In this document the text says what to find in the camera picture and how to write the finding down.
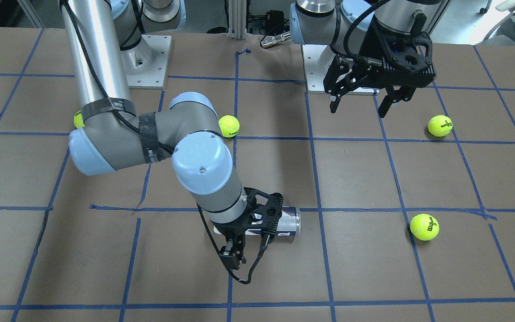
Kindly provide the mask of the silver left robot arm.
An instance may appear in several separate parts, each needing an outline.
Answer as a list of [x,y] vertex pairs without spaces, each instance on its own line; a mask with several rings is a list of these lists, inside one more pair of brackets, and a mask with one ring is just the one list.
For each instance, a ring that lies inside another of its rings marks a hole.
[[358,88],[384,89],[378,114],[408,102],[437,77],[429,36],[439,0],[297,0],[291,6],[294,43],[327,45],[333,59],[323,88],[330,110]]

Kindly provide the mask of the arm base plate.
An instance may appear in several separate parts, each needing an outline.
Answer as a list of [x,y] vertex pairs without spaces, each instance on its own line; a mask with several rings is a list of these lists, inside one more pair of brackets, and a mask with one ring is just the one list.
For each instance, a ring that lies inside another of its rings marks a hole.
[[303,66],[308,93],[324,94],[323,79],[333,60],[334,53],[328,45],[302,45]]
[[171,43],[170,35],[143,35],[137,46],[121,51],[129,88],[164,89]]

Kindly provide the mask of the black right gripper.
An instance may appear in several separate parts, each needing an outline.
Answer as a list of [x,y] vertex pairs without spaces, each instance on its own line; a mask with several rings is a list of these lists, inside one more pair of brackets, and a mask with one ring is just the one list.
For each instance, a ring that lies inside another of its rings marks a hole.
[[226,238],[226,245],[217,252],[226,269],[238,270],[246,263],[245,232],[260,229],[262,234],[274,235],[282,216],[284,197],[279,192],[268,194],[256,188],[244,187],[241,197],[226,212],[213,220],[217,230]]

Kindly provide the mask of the yellow tennis ball behind arm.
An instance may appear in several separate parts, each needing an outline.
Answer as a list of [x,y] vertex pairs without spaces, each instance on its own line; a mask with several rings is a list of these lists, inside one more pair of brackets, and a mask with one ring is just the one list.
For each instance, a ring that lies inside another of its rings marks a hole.
[[84,128],[84,119],[83,119],[81,110],[79,110],[78,112],[76,112],[74,114],[73,123],[74,123],[75,129]]

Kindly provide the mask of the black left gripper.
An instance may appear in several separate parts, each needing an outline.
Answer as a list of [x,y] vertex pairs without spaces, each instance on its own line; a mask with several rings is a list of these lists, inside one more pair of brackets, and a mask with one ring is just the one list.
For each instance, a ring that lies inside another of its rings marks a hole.
[[359,53],[351,60],[337,55],[323,79],[325,93],[331,94],[330,112],[335,114],[341,97],[359,87],[385,89],[386,96],[378,108],[382,119],[393,105],[408,102],[417,88],[435,80],[432,42],[424,31],[426,22],[426,18],[414,18],[408,33],[399,34],[373,18]]

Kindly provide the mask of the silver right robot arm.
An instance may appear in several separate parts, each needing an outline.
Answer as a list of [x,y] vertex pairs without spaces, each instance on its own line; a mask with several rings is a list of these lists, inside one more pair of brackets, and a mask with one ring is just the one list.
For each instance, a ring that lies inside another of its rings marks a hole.
[[244,187],[209,99],[176,96],[168,111],[138,114],[123,69],[109,0],[60,0],[84,126],[69,135],[73,162],[85,175],[113,173],[171,159],[178,181],[203,219],[223,234],[216,253],[229,271],[245,263],[245,233],[259,229],[258,263],[274,240],[282,194]]

